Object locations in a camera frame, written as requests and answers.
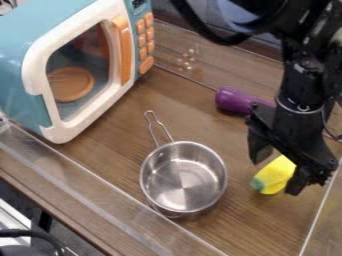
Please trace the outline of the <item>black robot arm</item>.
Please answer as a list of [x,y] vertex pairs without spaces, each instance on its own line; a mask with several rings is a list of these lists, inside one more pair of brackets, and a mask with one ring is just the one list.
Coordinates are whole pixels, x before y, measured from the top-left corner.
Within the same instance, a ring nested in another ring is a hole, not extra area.
[[233,0],[248,33],[281,39],[284,78],[276,105],[252,105],[249,152],[262,162],[274,150],[296,164],[285,192],[325,185],[338,160],[324,140],[333,107],[342,106],[342,0]]

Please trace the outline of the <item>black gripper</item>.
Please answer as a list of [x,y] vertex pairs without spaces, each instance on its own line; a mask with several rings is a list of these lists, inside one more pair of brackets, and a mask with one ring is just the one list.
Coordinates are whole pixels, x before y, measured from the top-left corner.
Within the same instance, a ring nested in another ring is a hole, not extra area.
[[334,103],[302,112],[277,102],[276,108],[254,103],[248,117],[249,156],[256,165],[277,149],[297,165],[285,193],[298,196],[308,185],[324,186],[338,167],[338,160],[324,139]]

